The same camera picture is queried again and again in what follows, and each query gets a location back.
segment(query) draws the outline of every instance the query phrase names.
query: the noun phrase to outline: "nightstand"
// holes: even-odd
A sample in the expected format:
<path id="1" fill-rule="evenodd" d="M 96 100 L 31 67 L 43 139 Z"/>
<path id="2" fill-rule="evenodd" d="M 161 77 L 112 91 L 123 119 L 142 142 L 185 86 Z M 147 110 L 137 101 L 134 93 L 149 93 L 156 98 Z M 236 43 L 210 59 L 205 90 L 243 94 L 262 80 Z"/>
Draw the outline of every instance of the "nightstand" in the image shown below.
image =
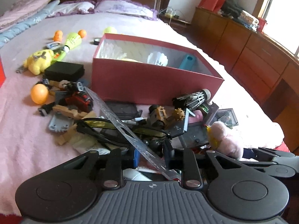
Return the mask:
<path id="1" fill-rule="evenodd" d="M 160 14 L 159 19 L 161 19 L 164 23 L 169 24 L 170 27 L 173 28 L 173 30 L 175 30 L 181 35 L 184 35 L 187 32 L 189 26 L 191 25 L 191 23 L 186 22 L 184 20 L 176 18 L 170 19 L 170 17 L 165 16 L 165 14 Z"/>

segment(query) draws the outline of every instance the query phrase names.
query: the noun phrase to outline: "tape roll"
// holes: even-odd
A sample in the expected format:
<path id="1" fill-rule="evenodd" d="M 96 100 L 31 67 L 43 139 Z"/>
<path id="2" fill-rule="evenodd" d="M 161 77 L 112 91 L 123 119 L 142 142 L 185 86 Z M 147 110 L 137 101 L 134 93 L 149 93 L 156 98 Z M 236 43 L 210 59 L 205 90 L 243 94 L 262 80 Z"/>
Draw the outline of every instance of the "tape roll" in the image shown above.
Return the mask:
<path id="1" fill-rule="evenodd" d="M 99 45 L 101 39 L 94 39 L 94 45 Z"/>

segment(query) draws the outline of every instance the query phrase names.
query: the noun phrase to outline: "folded blanket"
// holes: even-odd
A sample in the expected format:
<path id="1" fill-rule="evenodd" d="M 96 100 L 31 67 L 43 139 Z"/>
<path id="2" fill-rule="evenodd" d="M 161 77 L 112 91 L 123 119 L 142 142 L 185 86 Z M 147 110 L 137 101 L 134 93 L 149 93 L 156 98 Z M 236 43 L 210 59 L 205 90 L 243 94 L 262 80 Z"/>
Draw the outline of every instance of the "folded blanket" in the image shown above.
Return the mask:
<path id="1" fill-rule="evenodd" d="M 48 14 L 52 12 L 52 10 L 59 4 L 59 0 L 55 0 L 49 4 L 47 4 L 42 10 L 40 10 L 35 15 L 31 16 L 30 18 L 22 21 L 10 29 L 6 30 L 5 32 L 0 34 L 0 48 L 2 48 L 6 43 L 16 37 L 18 34 L 24 32 L 31 26 L 39 23 L 40 21 L 44 20 Z"/>

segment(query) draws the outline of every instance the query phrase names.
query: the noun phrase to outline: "metal screw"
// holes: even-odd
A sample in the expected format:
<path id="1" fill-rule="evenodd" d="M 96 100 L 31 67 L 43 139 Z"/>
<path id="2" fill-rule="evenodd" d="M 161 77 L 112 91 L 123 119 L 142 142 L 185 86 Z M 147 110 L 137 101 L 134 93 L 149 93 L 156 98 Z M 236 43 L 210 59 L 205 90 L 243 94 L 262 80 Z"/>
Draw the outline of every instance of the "metal screw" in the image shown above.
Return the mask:
<path id="1" fill-rule="evenodd" d="M 115 188 L 115 187 L 118 186 L 118 182 L 115 181 L 115 180 L 106 180 L 106 181 L 104 182 L 104 186 L 105 186 L 106 188 Z"/>
<path id="2" fill-rule="evenodd" d="M 188 180 L 186 182 L 186 185 L 190 188 L 198 188 L 200 186 L 200 182 L 198 180 Z"/>

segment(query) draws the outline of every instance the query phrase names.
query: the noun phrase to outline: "toy truck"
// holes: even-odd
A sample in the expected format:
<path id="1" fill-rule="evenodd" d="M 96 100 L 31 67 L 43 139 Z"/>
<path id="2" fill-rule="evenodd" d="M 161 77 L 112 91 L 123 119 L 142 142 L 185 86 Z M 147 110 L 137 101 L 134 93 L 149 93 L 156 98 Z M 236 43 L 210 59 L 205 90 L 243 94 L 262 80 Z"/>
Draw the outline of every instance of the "toy truck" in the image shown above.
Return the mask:
<path id="1" fill-rule="evenodd" d="M 170 117 L 167 116 L 165 108 L 160 105 L 151 105 L 149 107 L 149 123 L 151 126 L 165 129 L 174 121 L 182 121 L 185 118 L 185 112 L 182 109 L 175 109 Z"/>

